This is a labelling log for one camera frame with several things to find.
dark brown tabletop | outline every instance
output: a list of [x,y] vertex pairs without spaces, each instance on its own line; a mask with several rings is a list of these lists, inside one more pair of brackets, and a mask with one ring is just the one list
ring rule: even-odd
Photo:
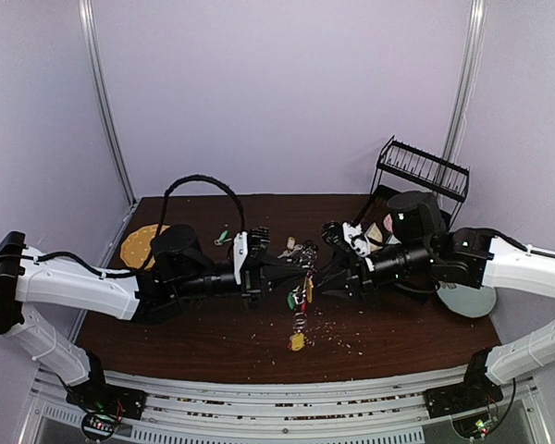
[[[271,253],[289,236],[319,245],[318,263],[331,255],[320,230],[330,220],[351,220],[359,195],[242,196],[247,227],[270,228]],[[144,198],[126,235],[158,222],[160,198]],[[174,197],[167,223],[192,225],[205,253],[218,260],[227,247],[214,239],[238,229],[238,214],[224,196]],[[119,248],[111,262],[123,267]],[[95,352],[107,370],[225,383],[306,383],[406,375],[467,364],[471,355],[499,344],[488,317],[467,319],[437,296],[421,305],[390,291],[375,306],[317,295],[309,309],[302,350],[288,350],[292,312],[283,291],[246,313],[239,298],[213,299],[161,326],[141,326],[89,313],[78,344]]]

white wall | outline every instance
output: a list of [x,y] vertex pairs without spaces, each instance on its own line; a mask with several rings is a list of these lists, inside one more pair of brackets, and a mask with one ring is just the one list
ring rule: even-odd
[[137,194],[196,172],[243,193],[367,192],[393,133],[441,153],[470,5],[95,1]]
[[[459,163],[472,168],[457,226],[498,228],[555,250],[555,0],[489,2]],[[555,318],[555,302],[501,291],[503,341]],[[555,365],[537,374],[555,428]]]
[[[95,262],[126,205],[107,151],[78,2],[0,2],[0,240]],[[74,310],[49,310],[60,330]],[[0,338],[0,443],[13,442],[36,366]]]

black dish rack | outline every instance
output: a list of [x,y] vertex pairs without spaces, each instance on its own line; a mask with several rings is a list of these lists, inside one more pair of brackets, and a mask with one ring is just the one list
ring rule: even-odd
[[442,211],[450,229],[469,191],[469,170],[427,153],[392,136],[380,150],[370,187],[370,197],[353,221],[357,225],[367,216],[380,222],[386,212],[387,200],[399,191],[382,183],[384,173],[408,180],[450,199],[450,211]]

yellow placemat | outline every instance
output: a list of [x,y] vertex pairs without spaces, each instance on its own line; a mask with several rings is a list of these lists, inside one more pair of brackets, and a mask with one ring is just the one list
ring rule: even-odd
[[[148,254],[150,253],[150,241],[156,234],[158,225],[148,225],[131,233],[121,244],[121,260],[131,268],[140,268]],[[165,231],[168,225],[163,225],[161,232]],[[152,268],[154,258],[150,260],[146,269]]]

